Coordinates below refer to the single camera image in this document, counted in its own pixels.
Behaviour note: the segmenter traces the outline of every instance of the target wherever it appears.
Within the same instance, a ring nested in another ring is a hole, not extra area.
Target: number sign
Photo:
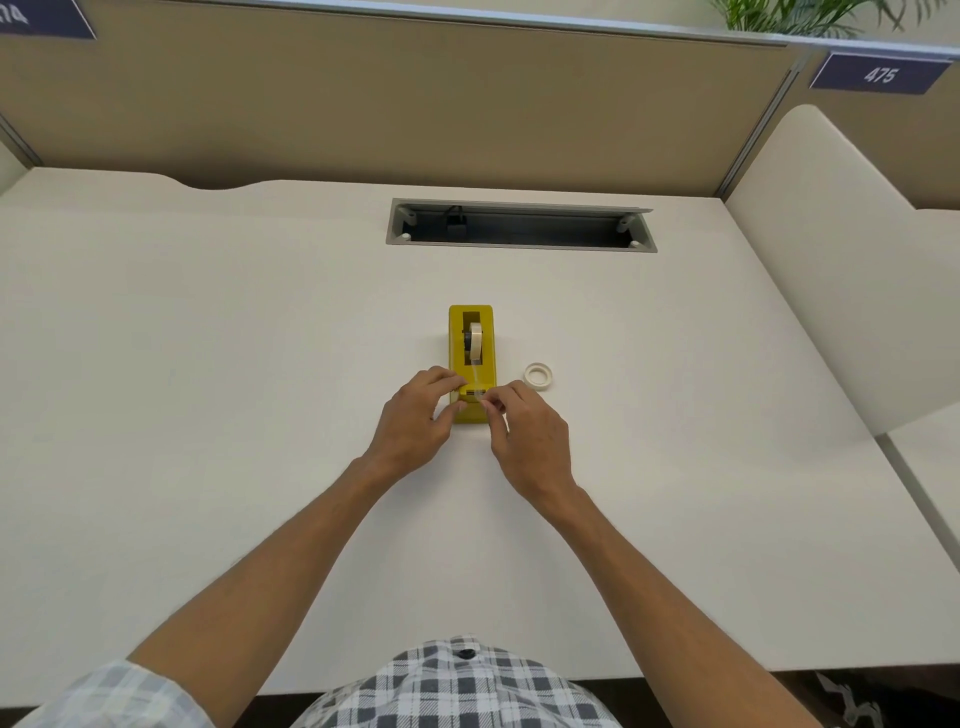
[[[74,0],[0,0],[0,34],[95,38]]]
[[[820,66],[810,88],[908,93],[919,96],[930,90],[951,63],[952,61],[831,53]]]

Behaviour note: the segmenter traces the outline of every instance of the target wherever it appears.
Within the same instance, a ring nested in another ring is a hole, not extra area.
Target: shirt sleeve
[[[16,728],[214,728],[173,680],[117,660],[98,667]]]

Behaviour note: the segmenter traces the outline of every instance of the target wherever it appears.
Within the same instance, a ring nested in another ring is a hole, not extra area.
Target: text 474
[[[8,5],[7,3],[0,3],[0,23],[23,23],[24,25],[30,25],[27,16],[20,12],[20,9],[16,5]]]

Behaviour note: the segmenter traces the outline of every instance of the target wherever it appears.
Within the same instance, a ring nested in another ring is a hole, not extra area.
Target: checkered shirt
[[[172,680],[126,661],[104,665],[18,728],[213,728]],[[320,697],[291,728],[618,728],[589,692],[533,660],[472,636],[403,652],[373,677]]]

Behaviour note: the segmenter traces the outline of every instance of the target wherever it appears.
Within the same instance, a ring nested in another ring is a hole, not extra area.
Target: masking tape roll
[[[483,353],[483,327],[479,323],[470,324],[470,361],[480,361]]]
[[[535,361],[523,370],[523,381],[525,381],[531,389],[536,389],[538,392],[541,392],[553,384],[553,372],[550,371],[550,367],[546,364],[540,364],[538,361]]]

